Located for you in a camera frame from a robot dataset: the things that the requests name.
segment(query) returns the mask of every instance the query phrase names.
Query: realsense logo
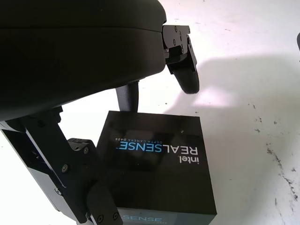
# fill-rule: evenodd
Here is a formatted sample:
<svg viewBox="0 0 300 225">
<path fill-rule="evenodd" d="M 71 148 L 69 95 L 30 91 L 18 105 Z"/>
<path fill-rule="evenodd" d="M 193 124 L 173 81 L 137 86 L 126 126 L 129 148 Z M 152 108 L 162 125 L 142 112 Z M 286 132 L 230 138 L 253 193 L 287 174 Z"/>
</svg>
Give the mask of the realsense logo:
<svg viewBox="0 0 300 225">
<path fill-rule="evenodd" d="M 150 222 L 157 222 L 157 223 L 163 223 L 163 219 L 162 218 L 154 218 L 154 217 L 135 217 L 135 216 L 123 216 L 122 219 L 131 219 L 131 220 L 141 220 L 141 221 L 150 221 Z"/>
<path fill-rule="evenodd" d="M 198 149 L 197 147 L 192 148 L 189 146 L 172 146 L 168 144 L 163 144 L 159 141 L 146 141 L 137 139 L 126 139 L 126 138 L 116 138 L 116 141 L 120 142 L 118 150 L 141 150 L 149 152 L 163 152 L 179 154 L 179 162 L 188 162 L 199 164 Z"/>
</svg>

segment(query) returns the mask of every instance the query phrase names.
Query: product box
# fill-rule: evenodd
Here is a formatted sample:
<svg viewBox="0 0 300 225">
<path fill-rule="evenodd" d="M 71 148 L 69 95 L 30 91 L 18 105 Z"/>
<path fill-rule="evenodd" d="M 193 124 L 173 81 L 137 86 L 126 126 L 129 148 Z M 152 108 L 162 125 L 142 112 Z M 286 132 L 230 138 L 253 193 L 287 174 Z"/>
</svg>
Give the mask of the product box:
<svg viewBox="0 0 300 225">
<path fill-rule="evenodd" d="M 208 225 L 216 216 L 199 117 L 110 111 L 97 150 L 124 225 Z"/>
</svg>

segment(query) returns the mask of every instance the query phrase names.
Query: dark speck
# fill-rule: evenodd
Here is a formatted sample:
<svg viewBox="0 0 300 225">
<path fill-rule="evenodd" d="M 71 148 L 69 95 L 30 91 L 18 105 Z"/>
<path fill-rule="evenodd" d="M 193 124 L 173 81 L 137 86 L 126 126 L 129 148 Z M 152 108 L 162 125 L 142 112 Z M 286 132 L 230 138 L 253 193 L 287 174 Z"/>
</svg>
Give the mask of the dark speck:
<svg viewBox="0 0 300 225">
<path fill-rule="evenodd" d="M 267 148 L 267 153 L 268 153 L 268 154 L 270 154 L 270 155 L 272 155 L 272 154 L 273 154 L 272 150 L 271 150 L 271 149 L 269 149 L 269 148 Z"/>
</svg>

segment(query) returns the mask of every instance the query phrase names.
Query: white surface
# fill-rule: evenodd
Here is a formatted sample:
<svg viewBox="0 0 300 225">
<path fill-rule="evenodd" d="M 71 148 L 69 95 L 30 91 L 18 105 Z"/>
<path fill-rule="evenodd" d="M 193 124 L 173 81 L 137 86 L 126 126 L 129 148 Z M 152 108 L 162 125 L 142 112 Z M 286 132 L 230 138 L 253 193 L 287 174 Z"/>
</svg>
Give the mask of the white surface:
<svg viewBox="0 0 300 225">
<path fill-rule="evenodd" d="M 201 117 L 218 210 L 211 225 L 299 225 L 300 1 L 161 2 L 169 24 L 191 28 L 201 91 L 185 95 L 165 70 L 140 82 L 139 111 Z M 60 126 L 97 143 L 117 109 L 115 91 L 104 91 L 64 106 Z M 75 224 L 2 136 L 0 152 L 1 224 Z"/>
</svg>

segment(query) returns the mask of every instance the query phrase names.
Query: bolt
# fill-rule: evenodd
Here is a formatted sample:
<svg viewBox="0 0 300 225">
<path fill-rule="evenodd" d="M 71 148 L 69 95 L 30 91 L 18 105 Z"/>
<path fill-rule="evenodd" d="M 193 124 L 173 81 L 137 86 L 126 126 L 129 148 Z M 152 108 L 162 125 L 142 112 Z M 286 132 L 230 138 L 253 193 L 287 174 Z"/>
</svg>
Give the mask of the bolt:
<svg viewBox="0 0 300 225">
<path fill-rule="evenodd" d="M 113 217 L 112 217 L 112 218 L 113 218 L 114 220 L 116 220 L 116 219 L 118 218 L 118 216 L 119 216 L 119 213 L 115 212 L 115 213 L 113 214 Z"/>
<path fill-rule="evenodd" d="M 62 171 L 63 173 L 65 173 L 65 172 L 68 171 L 68 168 L 69 168 L 68 165 L 65 164 L 65 165 L 62 167 L 61 171 Z"/>
<path fill-rule="evenodd" d="M 89 219 L 89 218 L 90 218 L 90 213 L 87 212 L 87 213 L 85 214 L 85 217 L 86 217 L 87 219 Z"/>
<path fill-rule="evenodd" d="M 55 190 L 55 192 L 56 192 L 57 194 L 61 195 L 61 192 L 58 190 L 58 188 L 56 188 L 56 189 L 54 189 L 54 190 Z"/>
<path fill-rule="evenodd" d="M 84 154 L 88 154 L 89 153 L 89 148 L 88 147 L 85 147 L 84 150 L 83 150 Z"/>
<path fill-rule="evenodd" d="M 98 216 L 97 222 L 100 224 L 103 221 L 103 218 L 103 215 Z"/>
</svg>

